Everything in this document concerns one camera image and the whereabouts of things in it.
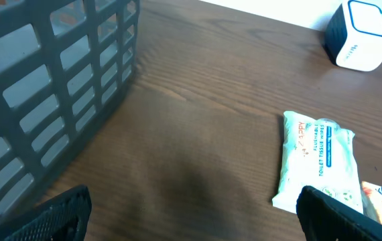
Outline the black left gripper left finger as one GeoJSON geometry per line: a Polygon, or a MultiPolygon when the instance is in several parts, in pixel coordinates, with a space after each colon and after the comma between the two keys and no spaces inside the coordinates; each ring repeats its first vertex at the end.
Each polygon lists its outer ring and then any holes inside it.
{"type": "Polygon", "coordinates": [[[91,210],[88,187],[77,185],[0,224],[0,240],[83,241],[91,210]]]}

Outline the light teal wipes pack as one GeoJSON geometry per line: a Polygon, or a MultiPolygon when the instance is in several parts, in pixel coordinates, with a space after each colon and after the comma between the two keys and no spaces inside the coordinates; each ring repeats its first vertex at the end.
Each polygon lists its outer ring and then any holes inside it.
{"type": "Polygon", "coordinates": [[[327,118],[294,111],[283,113],[284,142],[274,207],[296,213],[302,188],[310,185],[363,213],[358,167],[353,155],[355,134],[327,118]]]}

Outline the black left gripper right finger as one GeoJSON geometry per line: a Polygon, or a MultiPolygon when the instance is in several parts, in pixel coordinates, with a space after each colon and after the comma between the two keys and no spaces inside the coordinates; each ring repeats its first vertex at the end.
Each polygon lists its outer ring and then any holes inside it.
{"type": "Polygon", "coordinates": [[[307,241],[382,241],[381,224],[309,185],[296,214],[307,241]]]}

